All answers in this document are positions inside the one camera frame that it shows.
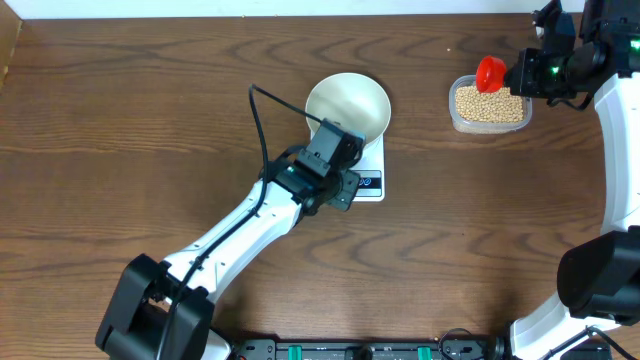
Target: red scoop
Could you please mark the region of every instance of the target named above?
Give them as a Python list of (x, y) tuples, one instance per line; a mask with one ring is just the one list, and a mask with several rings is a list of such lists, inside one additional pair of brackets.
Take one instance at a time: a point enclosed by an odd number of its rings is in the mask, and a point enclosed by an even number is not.
[(500, 90), (506, 72), (507, 66), (504, 61), (493, 56), (485, 57), (476, 71), (476, 88), (481, 93), (493, 93)]

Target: container of beans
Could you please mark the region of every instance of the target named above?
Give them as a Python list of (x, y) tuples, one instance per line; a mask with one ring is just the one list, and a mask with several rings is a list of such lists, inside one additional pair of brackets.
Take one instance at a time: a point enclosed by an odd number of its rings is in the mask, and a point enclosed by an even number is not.
[(533, 112), (531, 98), (511, 96), (508, 88), (481, 94), (475, 80), (475, 75), (463, 76), (449, 90), (449, 112), (456, 130), (503, 134), (527, 126)]

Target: cardboard edge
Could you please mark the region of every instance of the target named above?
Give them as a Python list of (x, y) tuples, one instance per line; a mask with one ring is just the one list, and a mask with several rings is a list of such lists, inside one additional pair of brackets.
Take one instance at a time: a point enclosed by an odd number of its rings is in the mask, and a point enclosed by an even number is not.
[(22, 20), (4, 0), (0, 0), (0, 89), (9, 72), (9, 63), (16, 49)]

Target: white bowl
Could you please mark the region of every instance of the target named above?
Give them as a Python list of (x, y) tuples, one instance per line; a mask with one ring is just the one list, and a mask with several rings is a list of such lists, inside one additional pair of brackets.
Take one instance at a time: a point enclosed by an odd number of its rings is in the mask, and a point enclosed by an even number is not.
[[(391, 101), (373, 79), (340, 73), (320, 81), (309, 94), (306, 112), (365, 135), (365, 148), (378, 140), (391, 120)], [(320, 127), (307, 118), (312, 135)]]

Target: white wall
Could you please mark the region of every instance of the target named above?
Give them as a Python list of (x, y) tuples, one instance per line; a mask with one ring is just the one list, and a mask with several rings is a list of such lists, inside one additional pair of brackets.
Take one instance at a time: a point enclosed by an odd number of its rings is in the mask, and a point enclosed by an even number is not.
[[(23, 19), (513, 13), (549, 0), (5, 0)], [(582, 12), (584, 0), (564, 0)]]

